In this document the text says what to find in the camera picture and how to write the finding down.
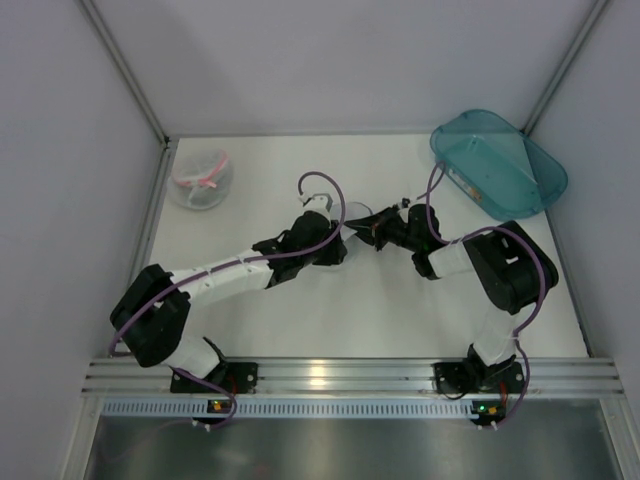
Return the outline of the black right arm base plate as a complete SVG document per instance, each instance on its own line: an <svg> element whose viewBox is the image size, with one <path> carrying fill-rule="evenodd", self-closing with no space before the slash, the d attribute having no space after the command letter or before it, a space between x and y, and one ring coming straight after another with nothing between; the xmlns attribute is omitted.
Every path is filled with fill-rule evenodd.
<svg viewBox="0 0 640 480"><path fill-rule="evenodd" d="M445 361L436 363L433 373L436 391L454 399L470 394L519 394L525 380L518 362L485 368L467 361Z"/></svg>

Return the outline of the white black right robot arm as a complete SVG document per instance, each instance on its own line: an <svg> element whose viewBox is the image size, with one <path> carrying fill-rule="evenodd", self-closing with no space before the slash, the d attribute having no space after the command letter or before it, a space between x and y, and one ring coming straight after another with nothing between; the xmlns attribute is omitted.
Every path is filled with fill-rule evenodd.
<svg viewBox="0 0 640 480"><path fill-rule="evenodd" d="M434 368L445 394L494 390L522 373L516 362L517 319L536 306L558 283L551 259L515 221L446 244L440 238L435 209L426 204L398 206L348 220L346 227L364 243L381 250L387 244L408 250L417 273L428 280L474 274L490 308L466 357Z"/></svg>

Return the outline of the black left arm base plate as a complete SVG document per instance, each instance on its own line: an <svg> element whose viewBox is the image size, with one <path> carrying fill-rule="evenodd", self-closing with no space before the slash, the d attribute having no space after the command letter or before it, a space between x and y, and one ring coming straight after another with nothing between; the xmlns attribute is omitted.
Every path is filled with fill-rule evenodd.
<svg viewBox="0 0 640 480"><path fill-rule="evenodd" d="M251 393L257 385L258 364L255 362L223 362L211 374L204 378L205 382L217 385L231 394ZM170 392L176 394L214 393L210 387L201 382L173 374Z"/></svg>

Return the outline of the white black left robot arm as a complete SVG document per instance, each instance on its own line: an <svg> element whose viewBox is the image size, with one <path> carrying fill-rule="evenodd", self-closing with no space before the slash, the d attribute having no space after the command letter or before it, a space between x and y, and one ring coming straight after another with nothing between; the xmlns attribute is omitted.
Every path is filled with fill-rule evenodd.
<svg viewBox="0 0 640 480"><path fill-rule="evenodd" d="M116 339L124 342L142 368L163 364L219 383L227 360L212 340L186 333L193 313L291 281L302 269L323 260L340 264L346 255L340 229L339 221L326 213L309 210L291 228L228 260L174 271L149 265L110 315Z"/></svg>

